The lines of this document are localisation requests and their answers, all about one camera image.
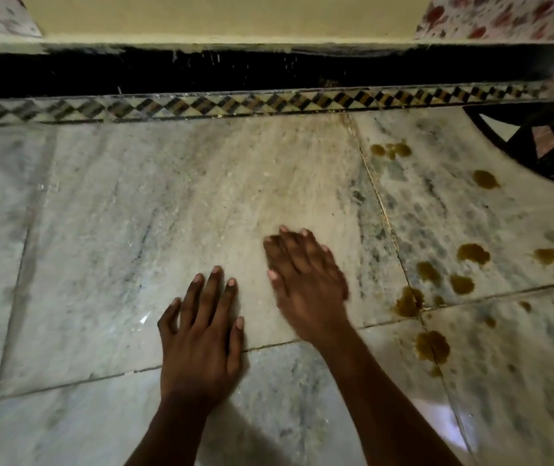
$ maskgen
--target mosaic border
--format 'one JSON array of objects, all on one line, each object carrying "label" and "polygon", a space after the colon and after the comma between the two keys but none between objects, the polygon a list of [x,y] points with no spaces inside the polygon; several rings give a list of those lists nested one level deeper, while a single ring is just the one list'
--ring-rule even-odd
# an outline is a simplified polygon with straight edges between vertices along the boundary
[{"label": "mosaic border", "polygon": [[543,82],[0,99],[0,125],[135,122],[534,101]]}]

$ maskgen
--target triangular tile piece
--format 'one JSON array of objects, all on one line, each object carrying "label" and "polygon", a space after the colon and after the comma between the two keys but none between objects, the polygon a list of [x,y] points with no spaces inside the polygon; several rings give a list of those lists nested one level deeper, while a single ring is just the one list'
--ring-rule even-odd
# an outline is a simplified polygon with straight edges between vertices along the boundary
[{"label": "triangular tile piece", "polygon": [[515,126],[514,124],[508,124],[506,122],[501,122],[492,117],[485,116],[480,114],[483,121],[490,126],[490,128],[503,140],[506,142],[512,138],[520,126]]},{"label": "triangular tile piece", "polygon": [[544,157],[554,149],[554,132],[550,126],[535,126],[531,128],[533,141],[536,144],[538,158]]}]

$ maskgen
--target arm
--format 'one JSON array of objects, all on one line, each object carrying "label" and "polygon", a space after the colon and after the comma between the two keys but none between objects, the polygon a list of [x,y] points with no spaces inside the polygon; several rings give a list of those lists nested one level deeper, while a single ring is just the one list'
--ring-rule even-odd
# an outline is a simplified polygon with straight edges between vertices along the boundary
[{"label": "arm", "polygon": [[184,300],[176,298],[158,321],[161,404],[126,466],[192,466],[208,414],[238,380],[244,320],[229,327],[236,281],[230,279],[220,295],[222,277],[215,266],[202,290],[203,275],[196,275]]},{"label": "arm", "polygon": [[277,306],[299,337],[327,362],[368,465],[459,466],[348,321],[348,289],[330,250],[320,247],[308,230],[293,234],[285,227],[267,237],[264,247]]}]

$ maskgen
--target hand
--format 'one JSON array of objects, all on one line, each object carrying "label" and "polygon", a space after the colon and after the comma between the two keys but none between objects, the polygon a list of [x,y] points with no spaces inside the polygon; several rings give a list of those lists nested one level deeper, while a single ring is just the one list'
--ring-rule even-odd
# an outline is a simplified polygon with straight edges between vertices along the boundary
[{"label": "hand", "polygon": [[240,376],[244,319],[239,317],[229,327],[237,286],[231,278],[220,294],[222,278],[223,270],[215,266],[203,288],[203,274],[196,275],[184,300],[175,298],[158,321],[162,400],[170,394],[188,396],[209,412],[230,394]]},{"label": "hand", "polygon": [[316,348],[350,328],[344,301],[348,285],[333,254],[309,230],[301,234],[280,227],[264,239],[277,306],[297,335]]}]

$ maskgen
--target marble floor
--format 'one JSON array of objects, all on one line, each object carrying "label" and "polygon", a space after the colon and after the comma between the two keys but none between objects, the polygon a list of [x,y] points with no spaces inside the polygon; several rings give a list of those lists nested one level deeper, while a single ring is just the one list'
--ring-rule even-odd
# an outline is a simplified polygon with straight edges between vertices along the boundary
[{"label": "marble floor", "polygon": [[215,264],[246,370],[198,464],[363,465],[274,305],[281,223],[333,249],[352,323],[464,464],[554,465],[554,183],[442,107],[0,128],[0,466],[123,464],[159,401],[156,322]]}]

